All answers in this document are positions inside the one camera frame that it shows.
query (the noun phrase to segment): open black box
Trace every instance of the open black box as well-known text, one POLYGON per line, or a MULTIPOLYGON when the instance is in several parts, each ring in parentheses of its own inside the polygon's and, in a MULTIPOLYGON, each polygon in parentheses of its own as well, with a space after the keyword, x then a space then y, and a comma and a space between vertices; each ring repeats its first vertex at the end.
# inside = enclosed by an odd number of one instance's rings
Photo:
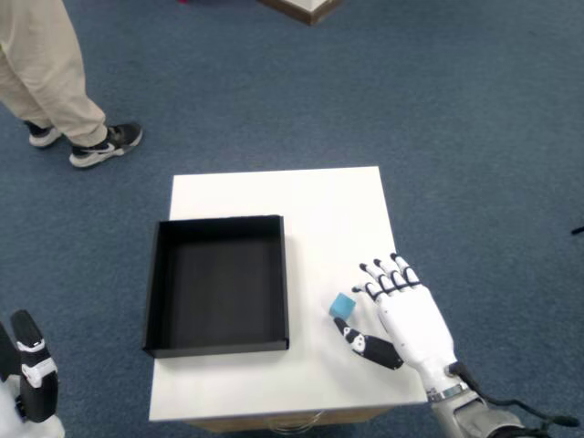
POLYGON ((144 351, 170 358, 288 344, 281 216, 158 223, 144 351))

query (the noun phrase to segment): khaki trousers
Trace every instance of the khaki trousers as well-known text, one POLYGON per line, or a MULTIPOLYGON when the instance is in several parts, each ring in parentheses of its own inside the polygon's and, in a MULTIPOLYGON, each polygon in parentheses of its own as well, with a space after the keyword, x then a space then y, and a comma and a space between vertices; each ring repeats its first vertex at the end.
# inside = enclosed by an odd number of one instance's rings
POLYGON ((0 101, 19 119, 53 125, 79 146, 106 138, 105 114, 86 94, 62 0, 0 0, 0 101))

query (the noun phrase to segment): black sneaker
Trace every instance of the black sneaker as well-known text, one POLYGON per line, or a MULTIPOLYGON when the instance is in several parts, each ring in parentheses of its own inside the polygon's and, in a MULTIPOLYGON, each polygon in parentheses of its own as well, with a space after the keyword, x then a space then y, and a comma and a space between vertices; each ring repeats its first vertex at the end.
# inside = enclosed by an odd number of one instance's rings
POLYGON ((138 123, 108 126, 108 137, 100 144, 83 148, 73 145, 69 161, 75 167, 91 167, 111 157, 120 157, 131 151, 142 138, 142 128, 138 123))
POLYGON ((28 142, 36 148, 46 148, 61 136, 61 133, 54 126, 39 128, 36 124, 30 121, 25 121, 25 125, 30 131, 28 142))

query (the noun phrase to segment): blue cube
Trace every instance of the blue cube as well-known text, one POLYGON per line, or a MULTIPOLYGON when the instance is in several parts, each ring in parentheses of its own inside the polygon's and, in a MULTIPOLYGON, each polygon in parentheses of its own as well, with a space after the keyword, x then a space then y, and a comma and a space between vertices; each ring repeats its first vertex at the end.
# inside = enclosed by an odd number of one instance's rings
POLYGON ((350 317, 350 313, 355 308, 355 301, 350 299, 344 294, 338 294, 335 301, 330 306, 330 310, 328 314, 331 315, 333 318, 341 318, 343 320, 347 320, 350 317))

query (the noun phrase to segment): white table top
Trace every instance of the white table top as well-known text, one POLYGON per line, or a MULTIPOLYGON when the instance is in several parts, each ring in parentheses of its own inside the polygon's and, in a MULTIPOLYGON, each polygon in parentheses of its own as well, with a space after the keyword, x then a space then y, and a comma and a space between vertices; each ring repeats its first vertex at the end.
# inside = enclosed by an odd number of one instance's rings
POLYGON ((356 409, 425 402, 417 374, 354 354, 328 314, 339 292, 357 301, 349 323, 387 338, 370 298, 350 289, 359 263, 393 251, 376 167, 179 175, 171 220, 284 216, 290 350, 154 361, 150 419, 356 409))

